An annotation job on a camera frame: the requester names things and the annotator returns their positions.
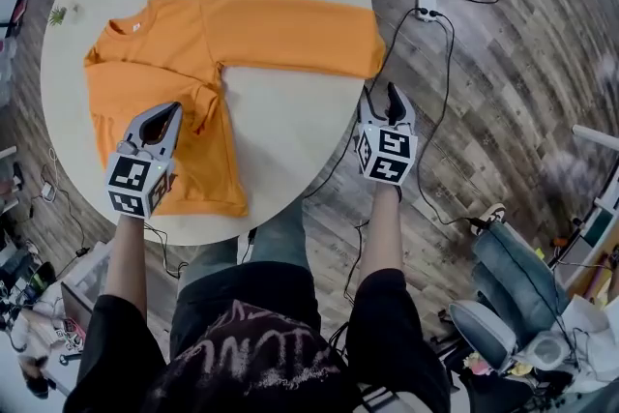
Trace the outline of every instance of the white table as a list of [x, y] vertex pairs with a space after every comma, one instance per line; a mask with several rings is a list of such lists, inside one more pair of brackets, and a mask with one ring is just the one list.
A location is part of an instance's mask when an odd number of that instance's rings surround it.
[[[371, 0], [328, 0], [371, 7]], [[116, 222], [107, 205], [103, 169], [88, 109], [83, 57], [113, 17], [129, 16], [146, 0], [56, 0], [82, 13], [48, 27], [41, 86], [49, 136], [69, 178], [99, 212]], [[226, 101], [236, 139], [240, 179], [250, 214], [153, 217], [169, 243], [212, 243], [247, 232], [288, 205], [334, 152], [361, 93], [361, 79], [249, 68], [226, 69]]]

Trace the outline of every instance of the wooden floor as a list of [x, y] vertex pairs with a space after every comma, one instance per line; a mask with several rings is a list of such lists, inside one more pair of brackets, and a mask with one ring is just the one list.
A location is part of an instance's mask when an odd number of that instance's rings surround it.
[[[11, 212], [17, 220], [27, 216], [29, 198], [40, 190], [42, 166], [52, 166], [39, 82], [52, 3], [29, 0], [14, 63], [13, 101], [0, 113], [0, 145], [17, 144], [27, 181], [21, 205]], [[373, 0], [385, 40], [414, 4]], [[438, 10], [456, 27], [456, 47], [449, 107], [427, 149], [421, 177], [444, 219], [479, 215], [501, 201], [524, 238], [545, 247], [549, 238], [569, 232], [571, 217], [586, 213], [614, 156], [574, 138], [571, 125], [619, 134], [617, 89], [595, 77], [602, 56], [618, 53], [618, 9], [619, 0], [501, 0], [494, 6], [439, 0]], [[445, 56], [445, 33], [438, 24], [407, 21], [375, 92], [380, 94], [388, 81], [406, 92], [417, 111], [420, 145], [440, 114]], [[342, 147], [314, 185], [326, 177]], [[305, 205], [309, 259], [326, 335], [349, 313], [342, 289], [358, 252], [353, 225], [370, 210], [371, 185], [360, 179], [357, 169], [348, 151], [329, 184]], [[45, 172], [47, 177], [52, 170]], [[83, 200], [60, 163], [59, 175], [72, 212], [84, 227], [85, 245], [109, 240], [113, 226]], [[34, 219], [18, 225], [17, 231], [62, 268], [81, 245], [67, 198], [60, 194], [53, 204], [34, 201]], [[436, 313], [472, 289], [471, 237], [465, 225], [438, 222], [420, 198], [412, 174], [403, 188], [402, 230], [410, 292], [425, 330], [440, 334]], [[196, 250], [171, 248], [171, 261], [191, 259]], [[149, 251], [149, 265], [161, 267], [161, 247], [151, 244]], [[158, 304], [150, 303], [151, 308]]]

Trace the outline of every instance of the leg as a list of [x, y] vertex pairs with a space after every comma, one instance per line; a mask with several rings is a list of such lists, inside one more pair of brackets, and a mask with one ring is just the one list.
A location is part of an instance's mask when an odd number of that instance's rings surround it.
[[283, 262], [310, 269], [302, 205], [299, 197], [258, 227], [250, 262]]
[[238, 238], [226, 239], [212, 245], [202, 247], [202, 251], [183, 271], [178, 281], [178, 293], [184, 287], [198, 279], [236, 265], [236, 254], [239, 248]]

